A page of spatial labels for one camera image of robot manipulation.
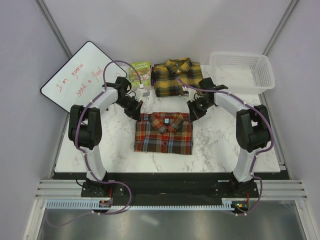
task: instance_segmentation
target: white plastic basket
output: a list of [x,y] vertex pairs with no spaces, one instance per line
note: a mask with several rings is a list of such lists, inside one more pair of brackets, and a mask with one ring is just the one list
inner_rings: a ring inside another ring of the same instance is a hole
[[276,86],[269,58],[262,54],[213,52],[210,75],[214,84],[224,84],[233,93],[261,94]]

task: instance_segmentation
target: shirt collar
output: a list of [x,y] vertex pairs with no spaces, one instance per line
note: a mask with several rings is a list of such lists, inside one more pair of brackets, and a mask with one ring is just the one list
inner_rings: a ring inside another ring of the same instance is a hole
[[191,63],[190,58],[186,57],[186,58],[181,58],[181,59],[177,59],[177,60],[168,59],[165,62],[165,66],[168,69],[170,74],[180,73],[180,72],[187,73],[189,71],[189,69],[191,68],[192,63]]
[[150,123],[155,130],[157,130],[160,134],[164,134],[167,131],[175,134],[177,130],[184,123],[184,116],[181,113],[177,116],[177,118],[171,123],[169,126],[166,126],[160,119],[158,119],[154,114],[150,117]]

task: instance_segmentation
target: green book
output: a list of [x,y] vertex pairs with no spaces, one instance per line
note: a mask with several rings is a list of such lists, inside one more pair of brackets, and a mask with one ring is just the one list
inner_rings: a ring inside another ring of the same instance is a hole
[[[143,87],[145,89],[151,89],[151,65],[149,61],[139,61],[130,63],[135,70],[139,73]],[[139,78],[135,71],[130,67],[129,81],[132,85],[132,90],[136,90],[140,86]]]

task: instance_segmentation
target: marble surface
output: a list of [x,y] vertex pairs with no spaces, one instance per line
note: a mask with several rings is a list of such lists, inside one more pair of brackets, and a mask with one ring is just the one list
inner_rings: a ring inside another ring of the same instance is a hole
[[[209,66],[201,66],[203,77],[209,77]],[[259,105],[257,95],[238,94],[243,100]],[[143,99],[142,113],[188,113],[187,96],[156,97],[154,90]],[[236,119],[221,107],[211,107],[193,123],[192,155],[134,152],[135,121],[116,104],[101,116],[100,153],[108,172],[231,172],[237,164],[240,147],[236,140]],[[56,172],[85,172],[81,153],[63,136]],[[259,155],[255,172],[279,172],[274,149]]]

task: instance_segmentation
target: plaid shirt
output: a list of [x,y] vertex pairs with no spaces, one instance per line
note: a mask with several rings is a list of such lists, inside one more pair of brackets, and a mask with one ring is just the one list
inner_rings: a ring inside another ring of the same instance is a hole
[[141,113],[135,124],[134,150],[191,155],[193,126],[188,113]]
[[199,88],[198,83],[203,78],[200,63],[191,62],[188,57],[176,60],[169,59],[165,64],[154,65],[154,72],[154,89],[157,97],[186,94],[183,85],[176,78],[180,78],[183,82],[195,88]]

